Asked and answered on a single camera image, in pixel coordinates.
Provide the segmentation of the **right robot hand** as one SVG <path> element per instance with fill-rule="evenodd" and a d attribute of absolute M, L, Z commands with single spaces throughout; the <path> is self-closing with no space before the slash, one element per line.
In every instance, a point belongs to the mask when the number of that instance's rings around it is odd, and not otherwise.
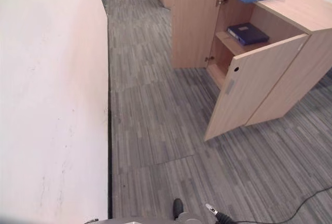
<path fill-rule="evenodd" d="M 211 214 L 216 218 L 216 223 L 218 224 L 235 224 L 233 219 L 228 215 L 217 211 L 211 204 L 205 203 L 205 207 L 209 210 Z"/>

